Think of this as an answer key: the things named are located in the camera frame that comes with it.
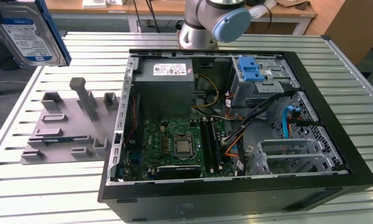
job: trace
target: label sticker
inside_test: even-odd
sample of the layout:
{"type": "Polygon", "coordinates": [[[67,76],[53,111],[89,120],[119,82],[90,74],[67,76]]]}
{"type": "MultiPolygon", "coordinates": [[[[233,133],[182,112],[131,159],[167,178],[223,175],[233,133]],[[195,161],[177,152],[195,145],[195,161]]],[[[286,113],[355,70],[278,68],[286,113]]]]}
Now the label sticker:
{"type": "Polygon", "coordinates": [[[231,101],[229,99],[225,100],[226,107],[230,107],[231,101]]]}
{"type": "Polygon", "coordinates": [[[1,26],[26,59],[30,61],[49,61],[51,59],[51,53],[43,40],[38,37],[41,34],[30,19],[3,18],[1,26]]]}
{"type": "Polygon", "coordinates": [[[118,11],[118,10],[107,10],[107,13],[125,13],[125,11],[118,11]]]}
{"type": "Polygon", "coordinates": [[[254,147],[253,147],[253,146],[247,146],[247,148],[246,148],[245,152],[246,152],[246,153],[251,153],[251,152],[253,152],[253,149],[254,149],[254,147]]]}
{"type": "Polygon", "coordinates": [[[154,64],[154,76],[185,76],[186,64],[154,64]]]}
{"type": "Polygon", "coordinates": [[[239,160],[237,161],[235,166],[237,166],[237,168],[238,168],[239,170],[242,170],[243,164],[242,164],[242,162],[241,162],[239,160]]]}
{"type": "Polygon", "coordinates": [[[57,139],[42,139],[42,142],[58,142],[57,139]]]}
{"type": "Polygon", "coordinates": [[[261,75],[271,75],[270,70],[261,70],[261,75]]]}

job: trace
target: barcode label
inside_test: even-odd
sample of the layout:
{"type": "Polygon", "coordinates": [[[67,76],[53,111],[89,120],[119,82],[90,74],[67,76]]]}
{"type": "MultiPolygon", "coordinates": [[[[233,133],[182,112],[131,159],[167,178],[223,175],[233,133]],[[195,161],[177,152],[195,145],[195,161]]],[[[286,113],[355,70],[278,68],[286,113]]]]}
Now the barcode label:
{"type": "Polygon", "coordinates": [[[270,70],[261,70],[261,74],[262,75],[271,75],[271,72],[270,72],[270,70]]]}
{"type": "Polygon", "coordinates": [[[242,164],[242,162],[239,160],[237,161],[235,166],[242,171],[243,164],[242,164]]]}
{"type": "Polygon", "coordinates": [[[229,99],[225,100],[226,107],[230,107],[231,101],[229,99]]]}
{"type": "Polygon", "coordinates": [[[251,152],[253,152],[253,149],[254,149],[254,147],[253,147],[253,146],[247,146],[247,148],[246,148],[245,152],[246,152],[246,153],[251,153],[251,152]]]}

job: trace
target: yellow wire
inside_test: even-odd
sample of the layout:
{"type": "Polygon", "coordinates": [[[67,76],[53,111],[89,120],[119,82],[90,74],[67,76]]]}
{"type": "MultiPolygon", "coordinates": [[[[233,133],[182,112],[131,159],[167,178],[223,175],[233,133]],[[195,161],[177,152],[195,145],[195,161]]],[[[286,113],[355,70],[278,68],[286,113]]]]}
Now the yellow wire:
{"type": "Polygon", "coordinates": [[[203,76],[203,75],[198,75],[198,76],[201,76],[202,78],[205,78],[205,80],[211,84],[213,88],[215,89],[215,98],[214,98],[214,100],[213,100],[211,103],[209,103],[209,104],[206,104],[206,105],[193,105],[193,106],[191,106],[193,108],[207,107],[207,106],[213,105],[213,104],[217,102],[217,100],[218,100],[218,90],[217,90],[217,86],[215,86],[214,83],[209,80],[209,78],[207,78],[206,76],[203,76]]]}

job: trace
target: aluminum table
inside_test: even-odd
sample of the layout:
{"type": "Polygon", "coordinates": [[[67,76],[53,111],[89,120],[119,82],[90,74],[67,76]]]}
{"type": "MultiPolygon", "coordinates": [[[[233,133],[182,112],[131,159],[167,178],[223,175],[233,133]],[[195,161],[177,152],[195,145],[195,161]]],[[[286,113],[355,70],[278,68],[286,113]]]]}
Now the aluminum table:
{"type": "MultiPolygon", "coordinates": [[[[43,91],[74,98],[69,80],[83,77],[85,88],[95,97],[106,91],[119,94],[129,49],[175,49],[177,36],[70,32],[63,40],[71,66],[35,69],[0,131],[0,223],[122,223],[106,205],[97,203],[102,161],[22,166],[19,154],[39,116],[43,91]]],[[[333,42],[318,36],[243,35],[231,43],[219,43],[219,49],[295,51],[373,172],[373,87],[333,42]]],[[[290,224],[373,224],[373,187],[310,211],[169,223],[245,224],[274,220],[290,224]]]]}

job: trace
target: power supply label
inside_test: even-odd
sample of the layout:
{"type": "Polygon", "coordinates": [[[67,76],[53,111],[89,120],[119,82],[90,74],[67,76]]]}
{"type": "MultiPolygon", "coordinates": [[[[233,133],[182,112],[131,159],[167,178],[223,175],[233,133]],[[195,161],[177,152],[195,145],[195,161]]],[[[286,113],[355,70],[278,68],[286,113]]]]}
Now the power supply label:
{"type": "Polygon", "coordinates": [[[49,61],[51,59],[51,53],[30,19],[3,18],[1,25],[26,59],[30,61],[49,61]]]}
{"type": "Polygon", "coordinates": [[[185,76],[186,64],[154,64],[154,76],[185,76]]]}

